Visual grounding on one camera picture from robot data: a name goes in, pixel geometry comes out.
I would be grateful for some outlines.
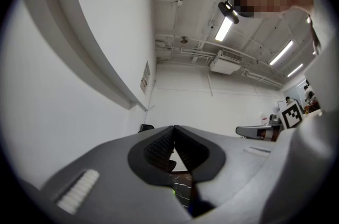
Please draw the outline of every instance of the wall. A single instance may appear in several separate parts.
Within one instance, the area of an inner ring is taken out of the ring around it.
[[[97,44],[128,89],[147,108],[140,81],[148,61],[156,74],[154,0],[78,0]]]
[[[227,136],[237,126],[261,125],[260,115],[278,111],[283,96],[273,87],[243,76],[210,74],[213,96],[204,68],[184,65],[157,67],[146,123],[154,127],[181,124]]]
[[[58,0],[16,0],[2,35],[2,145],[36,187],[93,147],[136,133],[131,106],[81,45]]]

